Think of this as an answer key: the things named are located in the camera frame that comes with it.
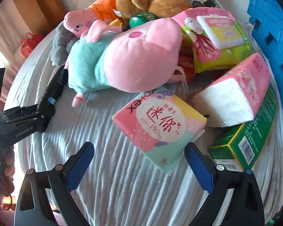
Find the bed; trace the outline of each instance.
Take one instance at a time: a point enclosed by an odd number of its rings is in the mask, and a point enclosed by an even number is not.
[[[52,66],[52,31],[21,67],[9,92],[5,109],[39,102],[57,68]],[[198,77],[190,93],[209,82]],[[183,96],[180,84],[167,84]],[[156,168],[112,122],[111,116],[136,94],[106,89],[87,95],[79,108],[71,106],[74,90],[65,87],[56,103],[56,114],[45,133],[34,133],[15,145],[17,179],[29,168],[51,170],[75,154],[85,141],[95,146],[95,156],[72,197],[91,225],[188,225],[207,197],[183,157],[167,175]],[[207,129],[196,145],[203,153],[218,133]],[[283,205],[283,111],[278,105],[268,142],[253,167],[270,220]],[[229,190],[215,225],[219,225],[230,202]],[[55,204],[52,194],[49,200]]]

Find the plush toy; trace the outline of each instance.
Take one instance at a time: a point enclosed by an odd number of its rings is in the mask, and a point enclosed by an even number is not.
[[[110,87],[144,92],[184,80],[183,75],[174,75],[182,41],[175,22],[158,19],[116,35],[120,32],[119,26],[97,20],[73,45],[65,68],[68,85],[77,92],[74,107],[88,92]]]
[[[68,12],[64,18],[64,26],[77,38],[81,38],[83,32],[89,30],[92,23],[98,19],[110,24],[115,19],[120,19],[115,13],[116,0],[97,0],[91,6],[83,10]]]
[[[188,0],[116,0],[116,8],[123,19],[130,19],[145,11],[158,18],[171,18],[192,8]]]
[[[65,64],[73,44],[79,39],[64,27],[63,22],[61,22],[55,30],[57,34],[53,38],[50,56],[53,65],[61,66]]]

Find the barcode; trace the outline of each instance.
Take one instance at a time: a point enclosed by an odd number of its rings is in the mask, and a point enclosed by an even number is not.
[[[222,164],[226,169],[237,170],[237,167],[234,164]]]
[[[255,154],[252,150],[252,147],[250,146],[250,143],[248,142],[245,136],[242,138],[242,140],[238,144],[238,147],[241,150],[246,162],[249,165],[251,161],[253,160]]]

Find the white sheer curtain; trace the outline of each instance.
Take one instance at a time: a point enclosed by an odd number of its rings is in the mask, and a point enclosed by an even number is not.
[[[0,4],[0,68],[6,68],[1,93],[3,102],[21,67],[14,54],[20,46],[20,39],[25,38],[27,32],[30,30],[20,16],[13,0],[3,0]]]

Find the red handbag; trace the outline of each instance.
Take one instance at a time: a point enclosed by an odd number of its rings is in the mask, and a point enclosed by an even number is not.
[[[42,41],[44,37],[41,34],[34,35],[32,33],[26,34],[26,39],[21,39],[21,53],[24,57],[28,57],[30,53],[35,49],[35,47]]]

